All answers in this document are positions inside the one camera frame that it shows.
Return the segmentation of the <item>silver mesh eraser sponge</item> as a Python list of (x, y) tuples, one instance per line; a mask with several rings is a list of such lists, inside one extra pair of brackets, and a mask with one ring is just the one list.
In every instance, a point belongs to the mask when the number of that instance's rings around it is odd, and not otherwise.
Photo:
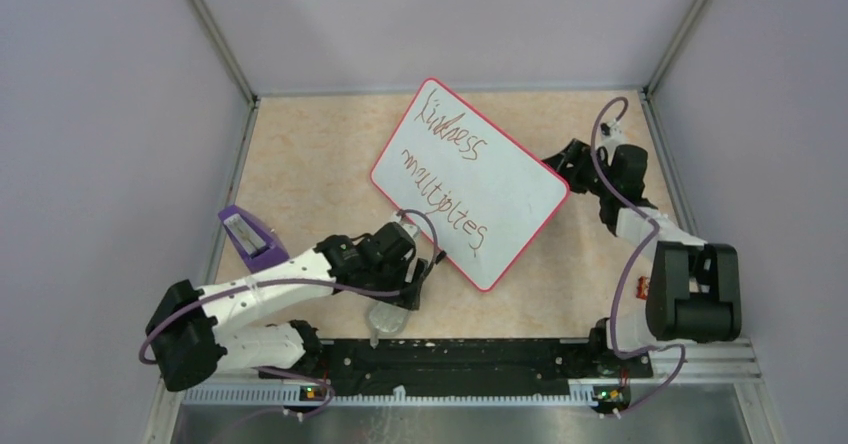
[(369, 344), (372, 349), (381, 340), (402, 333), (407, 326), (411, 311), (386, 302), (375, 302), (366, 311), (365, 321), (369, 328)]

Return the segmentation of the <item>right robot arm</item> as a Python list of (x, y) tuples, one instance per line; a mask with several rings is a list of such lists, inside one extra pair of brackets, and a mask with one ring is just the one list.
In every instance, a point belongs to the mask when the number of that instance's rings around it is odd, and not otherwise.
[[(631, 357), (675, 344), (732, 342), (740, 337), (742, 306), (737, 250), (679, 228), (644, 195), (648, 153), (621, 144), (593, 148), (572, 140), (544, 164), (571, 191), (599, 200), (601, 222), (634, 247), (619, 278), (606, 337), (586, 349), (589, 368), (612, 376)], [(620, 312), (636, 260), (651, 261), (643, 308)]]

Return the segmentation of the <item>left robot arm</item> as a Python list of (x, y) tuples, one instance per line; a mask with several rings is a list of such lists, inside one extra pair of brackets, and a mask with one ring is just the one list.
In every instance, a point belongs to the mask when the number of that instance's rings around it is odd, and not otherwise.
[(394, 221), (355, 238), (331, 235), (268, 269), (195, 287), (172, 284), (148, 324), (139, 359), (158, 367), (170, 392), (195, 387), (218, 371), (273, 367), (308, 377), (322, 345), (303, 320), (259, 321), (308, 300), (351, 292), (412, 310), (432, 268), (417, 254), (419, 226)]

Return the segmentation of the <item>pink-framed whiteboard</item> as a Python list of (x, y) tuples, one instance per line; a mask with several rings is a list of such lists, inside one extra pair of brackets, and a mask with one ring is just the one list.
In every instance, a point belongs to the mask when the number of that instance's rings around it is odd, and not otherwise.
[(426, 79), (370, 178), (491, 290), (570, 196), (565, 180), (435, 78)]

